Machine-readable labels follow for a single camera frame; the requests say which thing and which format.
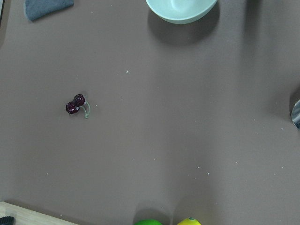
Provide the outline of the dark red cherry pair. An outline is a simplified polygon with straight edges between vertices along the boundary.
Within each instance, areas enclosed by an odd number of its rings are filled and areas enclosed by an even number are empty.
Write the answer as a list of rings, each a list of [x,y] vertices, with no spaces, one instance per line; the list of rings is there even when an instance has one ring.
[[[77,94],[73,100],[66,104],[65,110],[68,114],[76,114],[81,109],[84,111],[84,117],[86,119],[90,116],[91,107],[87,98],[83,94]]]

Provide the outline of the steel ice scoop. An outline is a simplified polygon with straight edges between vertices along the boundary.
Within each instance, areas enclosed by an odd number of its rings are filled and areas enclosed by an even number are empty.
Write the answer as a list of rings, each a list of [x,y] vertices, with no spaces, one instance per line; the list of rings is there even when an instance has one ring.
[[[300,100],[298,100],[291,111],[291,120],[294,126],[300,130]]]

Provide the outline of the mint green bowl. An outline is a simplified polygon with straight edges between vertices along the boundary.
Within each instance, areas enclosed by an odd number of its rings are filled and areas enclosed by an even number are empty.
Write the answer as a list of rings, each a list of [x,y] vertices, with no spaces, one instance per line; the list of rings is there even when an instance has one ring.
[[[217,0],[146,0],[153,13],[173,24],[195,22],[208,14]]]

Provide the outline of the green lime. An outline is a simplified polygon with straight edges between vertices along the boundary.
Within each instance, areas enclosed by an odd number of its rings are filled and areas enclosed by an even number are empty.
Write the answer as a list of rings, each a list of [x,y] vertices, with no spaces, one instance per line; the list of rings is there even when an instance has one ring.
[[[137,221],[134,225],[162,225],[162,223],[155,219],[143,219]]]

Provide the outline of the lower whole yellow lemon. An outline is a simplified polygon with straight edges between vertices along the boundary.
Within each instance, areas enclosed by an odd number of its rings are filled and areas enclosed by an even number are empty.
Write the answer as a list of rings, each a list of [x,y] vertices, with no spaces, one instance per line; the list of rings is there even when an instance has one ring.
[[[188,217],[180,221],[177,225],[201,225],[201,223],[193,217]]]

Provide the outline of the grey folded cloth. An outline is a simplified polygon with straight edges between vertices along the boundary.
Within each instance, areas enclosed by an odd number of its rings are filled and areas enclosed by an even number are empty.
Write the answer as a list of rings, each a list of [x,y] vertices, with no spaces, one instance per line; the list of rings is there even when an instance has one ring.
[[[48,14],[74,5],[73,0],[25,0],[24,14],[29,21],[35,21]]]

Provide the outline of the wooden cutting board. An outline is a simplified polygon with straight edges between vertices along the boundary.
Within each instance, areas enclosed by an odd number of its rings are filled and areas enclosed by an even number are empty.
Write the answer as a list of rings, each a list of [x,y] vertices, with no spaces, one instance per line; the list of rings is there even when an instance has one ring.
[[[72,222],[32,211],[6,202],[0,203],[0,217],[15,218],[15,225],[74,225]]]

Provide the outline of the steel muddler black tip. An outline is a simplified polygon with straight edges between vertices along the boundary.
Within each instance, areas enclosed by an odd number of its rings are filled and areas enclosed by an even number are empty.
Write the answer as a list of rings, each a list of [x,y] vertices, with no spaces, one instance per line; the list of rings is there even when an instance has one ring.
[[[0,218],[0,225],[13,225],[15,218],[11,216],[5,216]]]

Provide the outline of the cream rabbit serving tray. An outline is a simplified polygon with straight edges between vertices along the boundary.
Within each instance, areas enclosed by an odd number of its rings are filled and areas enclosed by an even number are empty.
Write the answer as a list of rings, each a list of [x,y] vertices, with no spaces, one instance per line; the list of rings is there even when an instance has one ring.
[[[3,9],[4,9],[4,0],[0,0],[0,35],[2,35],[2,19],[3,19]]]

